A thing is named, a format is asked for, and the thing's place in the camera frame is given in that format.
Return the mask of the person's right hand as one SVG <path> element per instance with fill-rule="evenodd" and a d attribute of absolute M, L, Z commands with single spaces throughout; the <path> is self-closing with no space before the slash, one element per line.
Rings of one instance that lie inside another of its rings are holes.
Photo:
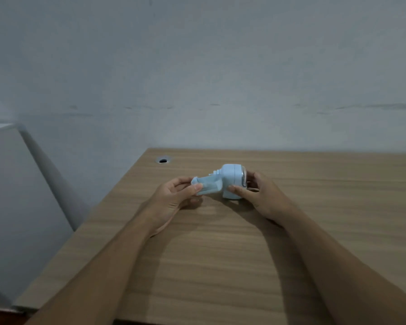
<path fill-rule="evenodd" d="M 247 189 L 252 198 L 244 198 L 265 218 L 285 227 L 297 207 L 292 200 L 266 175 L 247 171 Z"/>

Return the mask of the person's left hand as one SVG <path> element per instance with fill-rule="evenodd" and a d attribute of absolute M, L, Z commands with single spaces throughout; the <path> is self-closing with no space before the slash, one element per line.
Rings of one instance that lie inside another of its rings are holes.
<path fill-rule="evenodd" d="M 198 207 L 202 198 L 198 195 L 179 199 L 179 191 L 191 184 L 193 177 L 177 177 L 161 184 L 142 208 L 141 214 L 149 223 L 149 236 L 153 237 L 165 229 L 174 216 L 183 208 Z"/>

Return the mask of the light blue lint remover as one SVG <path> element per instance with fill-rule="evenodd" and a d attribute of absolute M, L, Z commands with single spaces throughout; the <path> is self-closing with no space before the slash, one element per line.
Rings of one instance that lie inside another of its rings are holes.
<path fill-rule="evenodd" d="M 238 185 L 247 188 L 247 170 L 241 164 L 224 164 L 221 169 L 214 170 L 206 177 L 194 177 L 192 185 L 201 184 L 202 189 L 197 195 L 221 194 L 228 200 L 240 200 L 241 197 L 228 191 L 228 186 Z"/>

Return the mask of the person's right forearm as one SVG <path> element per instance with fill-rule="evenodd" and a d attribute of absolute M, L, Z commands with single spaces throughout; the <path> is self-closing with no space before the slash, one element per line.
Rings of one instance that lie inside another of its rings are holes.
<path fill-rule="evenodd" d="M 296 245 L 337 325 L 406 325 L 406 293 L 297 208 L 277 222 Z"/>

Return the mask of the person's left forearm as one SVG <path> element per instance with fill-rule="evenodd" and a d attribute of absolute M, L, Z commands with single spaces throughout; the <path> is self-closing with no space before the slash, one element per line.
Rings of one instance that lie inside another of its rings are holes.
<path fill-rule="evenodd" d="M 112 325 L 137 257 L 157 229 L 153 219 L 132 219 L 25 325 Z"/>

